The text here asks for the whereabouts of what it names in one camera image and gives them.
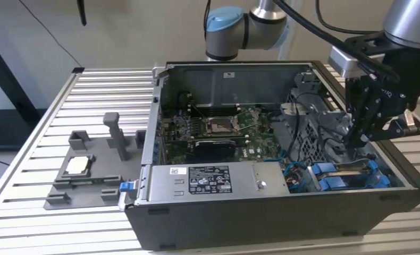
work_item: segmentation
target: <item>white wall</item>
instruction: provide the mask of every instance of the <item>white wall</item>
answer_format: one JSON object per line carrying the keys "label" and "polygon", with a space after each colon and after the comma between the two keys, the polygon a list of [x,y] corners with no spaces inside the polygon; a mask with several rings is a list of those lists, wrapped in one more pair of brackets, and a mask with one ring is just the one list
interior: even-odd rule
{"label": "white wall", "polygon": [[[233,5],[248,11],[253,2],[213,0],[212,8]],[[85,67],[149,67],[204,59],[206,0],[86,0],[85,27],[76,0],[24,3]],[[48,107],[76,64],[17,0],[0,0],[0,54],[34,106]],[[277,50],[246,50],[238,59],[276,56]]]}

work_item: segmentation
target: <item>blue latch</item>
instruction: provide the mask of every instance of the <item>blue latch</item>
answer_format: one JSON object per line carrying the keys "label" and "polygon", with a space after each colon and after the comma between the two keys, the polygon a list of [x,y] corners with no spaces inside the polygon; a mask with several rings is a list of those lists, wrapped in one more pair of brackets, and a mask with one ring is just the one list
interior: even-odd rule
{"label": "blue latch", "polygon": [[121,182],[120,184],[120,192],[128,192],[134,190],[134,183],[133,182]]}

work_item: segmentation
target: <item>blue cable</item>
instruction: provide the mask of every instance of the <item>blue cable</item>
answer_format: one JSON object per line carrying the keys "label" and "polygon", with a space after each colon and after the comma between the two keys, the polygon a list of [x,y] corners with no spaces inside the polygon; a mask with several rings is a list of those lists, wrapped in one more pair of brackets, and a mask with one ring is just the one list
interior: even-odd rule
{"label": "blue cable", "polygon": [[281,154],[280,154],[280,157],[278,158],[268,158],[268,159],[264,159],[264,162],[277,162],[277,161],[281,161],[285,157],[285,151],[281,150]]}
{"label": "blue cable", "polygon": [[292,162],[292,163],[289,163],[289,165],[286,166],[286,168],[285,168],[285,170],[284,170],[284,176],[286,175],[286,173],[288,173],[288,171],[289,171],[289,169],[290,169],[290,166],[298,165],[298,164],[301,164],[301,162]]}

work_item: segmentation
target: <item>aluminum extrusion table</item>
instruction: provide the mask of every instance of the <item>aluminum extrusion table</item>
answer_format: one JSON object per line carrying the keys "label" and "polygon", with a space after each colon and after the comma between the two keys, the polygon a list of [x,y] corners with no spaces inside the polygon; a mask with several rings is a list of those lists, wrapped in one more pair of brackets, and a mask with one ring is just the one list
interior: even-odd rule
{"label": "aluminum extrusion table", "polygon": [[[145,129],[152,87],[152,69],[85,69],[82,74],[72,74],[0,180],[0,254],[152,253],[140,248],[125,214],[117,207],[42,209],[66,154],[70,131],[86,130],[92,137],[106,137],[108,128],[101,123],[106,111],[120,113],[125,134],[133,135],[137,129]],[[420,136],[396,139],[393,143],[420,171]],[[420,254],[420,205],[410,212],[390,215],[364,237],[168,254],[285,252],[293,255]]]}

